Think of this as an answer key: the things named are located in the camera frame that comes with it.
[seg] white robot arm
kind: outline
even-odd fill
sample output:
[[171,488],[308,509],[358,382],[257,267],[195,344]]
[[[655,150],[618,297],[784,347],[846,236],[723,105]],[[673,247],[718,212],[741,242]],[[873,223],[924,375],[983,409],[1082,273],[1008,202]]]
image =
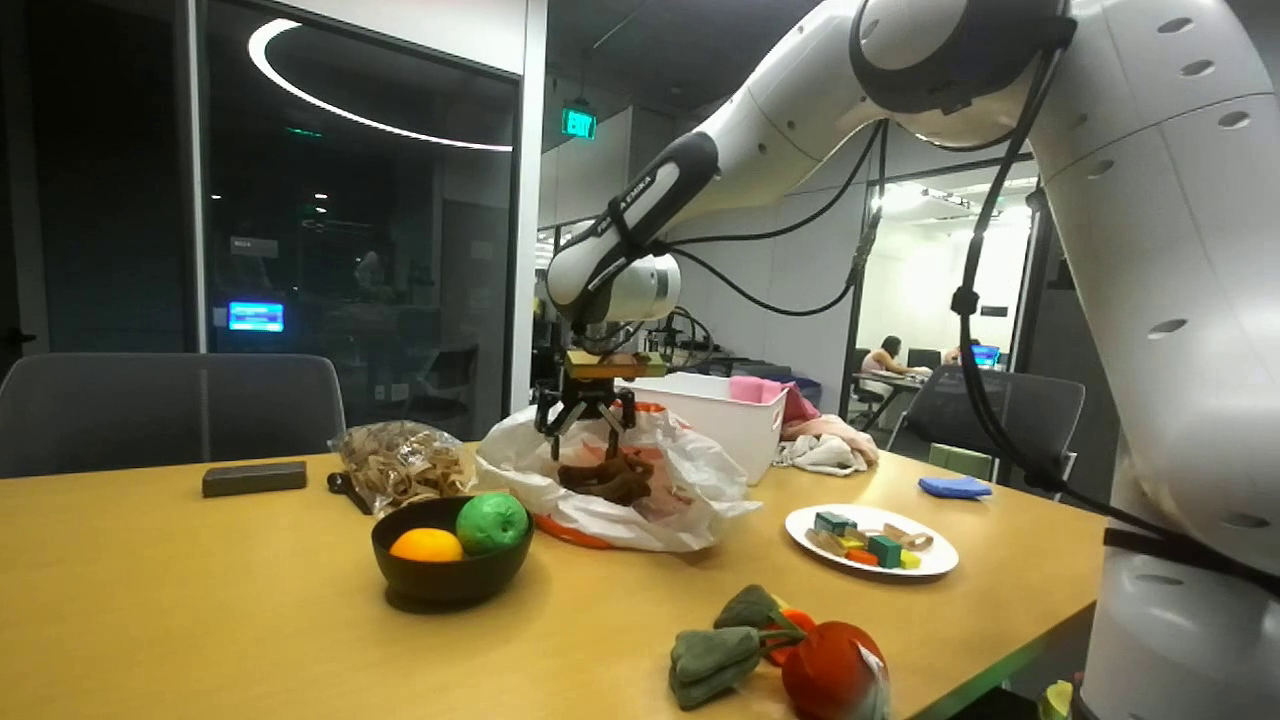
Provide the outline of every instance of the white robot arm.
[[1028,138],[1128,441],[1112,499],[1253,571],[1107,546],[1078,715],[1271,715],[1280,105],[1222,0],[828,0],[562,242],[548,301],[583,335],[668,313],[680,212],[787,191],[877,120],[1001,138],[1065,27]]

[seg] white plate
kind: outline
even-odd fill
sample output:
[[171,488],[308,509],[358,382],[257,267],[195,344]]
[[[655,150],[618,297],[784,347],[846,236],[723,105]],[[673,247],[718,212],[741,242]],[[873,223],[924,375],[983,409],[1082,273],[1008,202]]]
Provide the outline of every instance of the white plate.
[[[834,552],[825,552],[809,541],[809,526],[813,526],[813,515],[815,513],[834,513],[834,515],[846,515],[855,518],[855,526],[884,526],[884,522],[896,522],[905,530],[929,530],[931,543],[918,552],[918,564],[914,567],[877,567],[877,564],[855,564],[846,554],[834,554]],[[884,513],[884,509],[867,509],[867,504],[813,504],[813,509],[795,509],[787,518],[784,518],[787,536],[809,546],[813,554],[828,560],[828,564],[844,564],[844,567],[855,567],[855,571],[873,571],[873,577],[948,577],[955,564],[958,564],[958,552],[952,541],[942,541],[940,530],[909,518],[909,515],[896,515],[896,513]]]

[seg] small bowl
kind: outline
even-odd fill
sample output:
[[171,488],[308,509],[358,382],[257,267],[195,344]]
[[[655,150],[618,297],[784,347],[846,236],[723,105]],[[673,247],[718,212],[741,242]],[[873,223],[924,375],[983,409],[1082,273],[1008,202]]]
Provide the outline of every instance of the small bowl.
[[396,536],[408,526],[446,526],[451,530],[451,518],[467,499],[473,494],[420,499],[420,504],[402,504],[402,509],[386,513],[372,522],[372,554],[386,578],[393,607],[454,611],[454,607],[483,603],[510,584],[510,577],[518,571],[518,564],[528,554],[530,522],[517,546],[463,554],[454,564],[410,564],[410,560],[393,554]]

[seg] green apple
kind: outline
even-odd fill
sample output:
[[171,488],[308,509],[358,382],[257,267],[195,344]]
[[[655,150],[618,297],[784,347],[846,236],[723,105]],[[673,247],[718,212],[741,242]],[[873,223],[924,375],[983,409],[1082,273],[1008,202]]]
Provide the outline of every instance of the green apple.
[[454,541],[467,554],[517,546],[528,530],[528,513],[509,490],[481,490],[454,513]]

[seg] orange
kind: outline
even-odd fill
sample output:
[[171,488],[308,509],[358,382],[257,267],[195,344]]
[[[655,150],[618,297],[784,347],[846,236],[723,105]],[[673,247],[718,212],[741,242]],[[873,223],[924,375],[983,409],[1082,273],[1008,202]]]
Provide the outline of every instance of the orange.
[[396,536],[393,554],[408,564],[454,564],[463,560],[463,541],[446,526],[408,526]]

